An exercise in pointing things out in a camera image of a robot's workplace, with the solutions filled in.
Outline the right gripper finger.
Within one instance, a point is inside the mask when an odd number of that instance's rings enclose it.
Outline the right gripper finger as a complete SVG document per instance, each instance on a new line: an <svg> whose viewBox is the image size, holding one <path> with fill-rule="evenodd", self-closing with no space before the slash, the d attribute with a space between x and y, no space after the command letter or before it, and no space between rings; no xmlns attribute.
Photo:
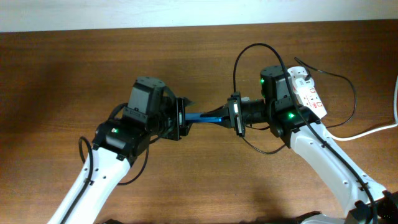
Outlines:
<svg viewBox="0 0 398 224"><path fill-rule="evenodd" d="M223 105L217 109L206 112L203 115L204 116L228 116L229 115L229 107L228 107L228 105Z"/></svg>
<svg viewBox="0 0 398 224"><path fill-rule="evenodd" d="M224 119L224 120L222 120L222 121L215 122L215 124L217 124L217 125L219 125L219 126L222 126L222 127L224 127L224 128L232 128L232 126L231 126L231 121L228 120L228 119Z"/></svg>

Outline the blue Galaxy smartphone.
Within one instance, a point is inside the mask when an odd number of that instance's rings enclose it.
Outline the blue Galaxy smartphone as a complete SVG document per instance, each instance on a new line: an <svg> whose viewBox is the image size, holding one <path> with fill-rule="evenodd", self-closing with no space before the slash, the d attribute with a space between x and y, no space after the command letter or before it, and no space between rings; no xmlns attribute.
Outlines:
<svg viewBox="0 0 398 224"><path fill-rule="evenodd" d="M203 116L201 113L187 113L185 121L187 123L220 123L223 118L219 116Z"/></svg>

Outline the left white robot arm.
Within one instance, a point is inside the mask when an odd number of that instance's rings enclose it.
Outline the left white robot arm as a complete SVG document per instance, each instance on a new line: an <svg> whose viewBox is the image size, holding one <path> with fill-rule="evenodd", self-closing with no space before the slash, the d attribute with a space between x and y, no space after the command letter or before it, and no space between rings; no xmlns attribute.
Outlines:
<svg viewBox="0 0 398 224"><path fill-rule="evenodd" d="M136 159L160 138L178 141L188 133L185 108L192 101L177 97L157 78L139 77L130 99L101 123L88 157L50 223L93 223L111 192Z"/></svg>

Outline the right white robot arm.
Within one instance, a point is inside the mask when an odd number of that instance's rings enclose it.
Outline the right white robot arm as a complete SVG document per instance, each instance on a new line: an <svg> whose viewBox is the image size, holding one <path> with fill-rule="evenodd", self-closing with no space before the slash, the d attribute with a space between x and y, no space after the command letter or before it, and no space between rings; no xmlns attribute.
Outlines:
<svg viewBox="0 0 398 224"><path fill-rule="evenodd" d="M339 201L346 218L317 214L304 223L397 223L397 193L367 175L337 145L321 118L326 114L303 67L264 68L260 73L261 100L242 100L235 92L226 105L204 113L214 122L244 137L250 124L267 123L273 135L302 157Z"/></svg>

